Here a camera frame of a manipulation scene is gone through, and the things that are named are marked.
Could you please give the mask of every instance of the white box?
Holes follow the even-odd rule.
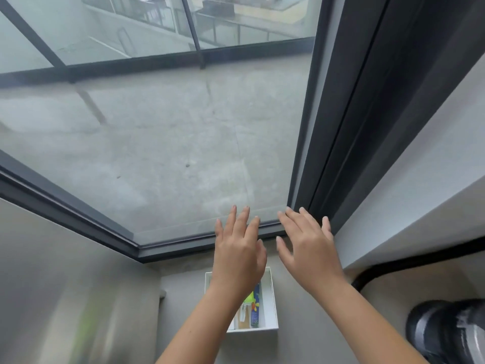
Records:
[[[212,272],[206,272],[206,285],[205,290],[209,288],[210,279],[212,278]],[[261,278],[259,295],[259,327],[258,328],[246,328],[246,329],[234,329],[233,323],[229,326],[227,333],[232,332],[252,332],[252,331],[265,331],[265,330],[277,330],[278,329],[278,315],[276,314],[275,304],[275,291],[273,289],[273,278],[271,277],[270,267],[266,267],[263,277]]]

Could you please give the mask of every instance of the forearm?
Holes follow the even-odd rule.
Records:
[[[361,364],[427,363],[348,283],[316,296]]]
[[[211,364],[240,301],[209,288],[156,364]]]

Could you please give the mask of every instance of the finger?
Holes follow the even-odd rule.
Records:
[[[236,219],[236,222],[234,223],[234,230],[232,231],[232,233],[240,237],[244,237],[244,234],[246,233],[246,225],[247,225],[248,218],[249,218],[249,207],[245,206],[242,209],[241,214]]]
[[[236,221],[236,206],[234,205],[229,212],[226,221],[226,227],[224,228],[224,238],[226,236],[232,235],[232,230],[234,229],[234,222]]]
[[[222,228],[222,222],[220,219],[217,219],[215,221],[214,231],[215,231],[215,244],[216,245],[221,244],[223,240],[224,229]]]
[[[291,220],[286,214],[279,211],[278,218],[283,227],[285,228],[286,234],[289,236],[289,239],[294,242],[296,238],[302,233],[300,228],[296,226],[296,224]]]
[[[308,211],[305,208],[300,207],[300,214],[302,214],[303,217],[306,218],[306,220],[309,222],[310,226],[312,226],[312,228],[315,231],[320,231],[320,225],[318,224],[317,220],[315,220],[313,218],[313,216],[311,214],[309,214]]]
[[[268,253],[263,245],[263,240],[259,239],[256,242],[256,258],[258,263],[258,271],[263,275],[266,263],[268,262]]]
[[[322,231],[328,239],[333,238],[332,227],[330,226],[330,220],[327,216],[322,218]]]
[[[251,220],[248,227],[246,228],[246,233],[244,235],[245,239],[248,239],[249,241],[254,243],[256,242],[258,238],[259,222],[260,222],[260,219],[258,216],[254,217]]]
[[[300,228],[301,231],[311,229],[310,223],[302,214],[295,212],[290,207],[286,207],[285,213],[291,220],[293,220],[293,222],[296,224],[296,226],[298,226],[298,228]]]
[[[288,250],[285,242],[280,236],[276,237],[276,250],[278,251],[279,258],[283,262],[283,265],[288,269],[288,272],[293,275],[293,263],[294,259],[290,251]]]

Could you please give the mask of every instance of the hand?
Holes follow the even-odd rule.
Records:
[[[267,255],[263,241],[258,240],[259,217],[251,220],[249,207],[244,207],[236,219],[233,206],[222,228],[221,220],[215,223],[215,253],[211,288],[217,288],[235,299],[238,306],[261,280]]]
[[[278,218],[293,244],[293,255],[281,237],[276,238],[279,257],[294,279],[316,300],[325,299],[334,287],[346,284],[335,249],[328,217],[318,222],[303,207],[300,213],[290,207]]]

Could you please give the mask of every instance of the left hand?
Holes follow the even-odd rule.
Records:
[[[261,280],[266,267],[267,254],[263,241],[258,240],[259,217],[251,220],[249,207],[244,207],[236,219],[233,206],[226,226],[221,220],[215,224],[215,253],[210,288],[230,295],[240,304]]]

